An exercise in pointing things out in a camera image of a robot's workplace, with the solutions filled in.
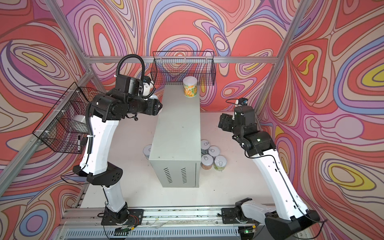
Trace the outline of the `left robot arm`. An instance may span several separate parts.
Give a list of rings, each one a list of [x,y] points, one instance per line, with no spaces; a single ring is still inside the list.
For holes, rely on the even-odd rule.
[[[137,59],[141,63],[140,78],[120,73],[123,63]],[[132,215],[123,198],[120,180],[123,170],[108,162],[112,138],[119,122],[129,118],[138,120],[138,114],[156,116],[163,108],[154,96],[155,87],[150,77],[145,76],[142,57],[129,54],[120,59],[116,69],[116,85],[105,94],[96,95],[87,105],[87,152],[81,163],[74,166],[74,174],[85,177],[93,186],[101,186],[106,197],[102,225],[127,225]]]

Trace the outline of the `green labelled can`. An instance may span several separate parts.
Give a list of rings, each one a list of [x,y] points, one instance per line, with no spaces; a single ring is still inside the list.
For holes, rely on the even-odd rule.
[[[222,172],[226,168],[227,163],[228,163],[227,159],[224,156],[219,155],[215,157],[214,168],[216,171]]]

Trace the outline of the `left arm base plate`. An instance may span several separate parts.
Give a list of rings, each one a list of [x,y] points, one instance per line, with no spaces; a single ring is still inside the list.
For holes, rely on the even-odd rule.
[[[143,209],[122,209],[118,213],[112,212],[105,207],[102,214],[102,226],[138,226],[142,224],[144,216]]]

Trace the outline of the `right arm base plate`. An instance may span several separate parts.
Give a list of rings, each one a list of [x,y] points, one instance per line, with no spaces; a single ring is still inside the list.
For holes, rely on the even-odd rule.
[[[247,224],[249,219],[243,217],[237,208],[221,208],[219,214],[223,224]]]

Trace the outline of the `orange red labelled can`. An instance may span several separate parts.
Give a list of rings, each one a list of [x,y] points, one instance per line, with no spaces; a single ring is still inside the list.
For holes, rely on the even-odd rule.
[[[210,170],[213,167],[214,158],[211,155],[202,155],[201,157],[201,168],[203,170]]]

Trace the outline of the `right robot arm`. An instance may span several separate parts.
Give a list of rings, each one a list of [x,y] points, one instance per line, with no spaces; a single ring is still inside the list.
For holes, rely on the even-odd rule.
[[[270,190],[275,207],[259,204],[251,198],[235,203],[234,213],[237,221],[250,220],[263,225],[273,239],[285,240],[314,224],[323,227],[315,210],[310,210],[293,187],[275,142],[269,133],[258,129],[255,111],[247,105],[236,104],[234,114],[222,114],[218,127],[233,134],[232,138],[244,150],[245,157],[251,159],[261,171]]]

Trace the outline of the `orange green lidded can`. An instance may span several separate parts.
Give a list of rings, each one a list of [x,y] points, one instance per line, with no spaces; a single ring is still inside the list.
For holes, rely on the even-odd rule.
[[[193,76],[188,76],[183,79],[184,95],[188,98],[193,98],[198,94],[198,80]]]

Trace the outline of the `pink labelled can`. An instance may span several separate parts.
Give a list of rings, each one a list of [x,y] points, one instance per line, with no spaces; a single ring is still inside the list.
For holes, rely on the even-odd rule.
[[[144,79],[143,83],[144,89],[143,89],[143,96],[142,98],[144,99],[156,99],[158,100],[158,96],[155,94],[156,88],[154,81],[151,80],[150,78]]]

